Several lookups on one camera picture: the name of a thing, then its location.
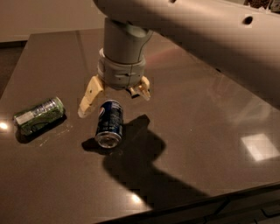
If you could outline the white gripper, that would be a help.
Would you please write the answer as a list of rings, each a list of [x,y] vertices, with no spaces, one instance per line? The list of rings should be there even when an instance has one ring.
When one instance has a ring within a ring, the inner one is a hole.
[[[144,76],[145,59],[134,64],[114,62],[99,51],[98,75],[91,78],[78,108],[80,118],[89,116],[97,107],[98,100],[104,94],[103,82],[114,89],[130,88],[132,98],[142,96],[146,101],[151,98],[150,81]]]

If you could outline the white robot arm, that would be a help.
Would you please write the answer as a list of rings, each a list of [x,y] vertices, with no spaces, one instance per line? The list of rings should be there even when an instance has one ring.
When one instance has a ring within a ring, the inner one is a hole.
[[[93,0],[105,14],[98,73],[78,114],[97,105],[105,87],[150,97],[144,46],[153,32],[280,105],[280,15],[225,0]]]

